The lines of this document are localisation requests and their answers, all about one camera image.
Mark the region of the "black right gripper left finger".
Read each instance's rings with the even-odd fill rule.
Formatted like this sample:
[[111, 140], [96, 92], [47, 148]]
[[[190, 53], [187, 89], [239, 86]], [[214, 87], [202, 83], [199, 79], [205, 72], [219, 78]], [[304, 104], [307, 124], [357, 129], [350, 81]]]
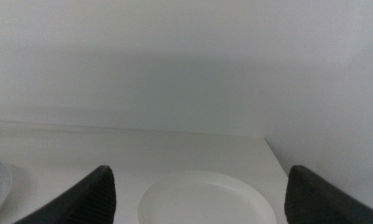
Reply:
[[99, 166], [17, 224], [114, 223], [116, 188], [110, 166]]

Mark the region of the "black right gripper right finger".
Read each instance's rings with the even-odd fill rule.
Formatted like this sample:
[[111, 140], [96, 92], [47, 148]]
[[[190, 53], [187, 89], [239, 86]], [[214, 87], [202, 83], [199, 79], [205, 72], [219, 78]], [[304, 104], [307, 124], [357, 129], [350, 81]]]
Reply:
[[292, 224], [373, 224], [373, 209], [305, 166], [288, 175], [284, 212]]

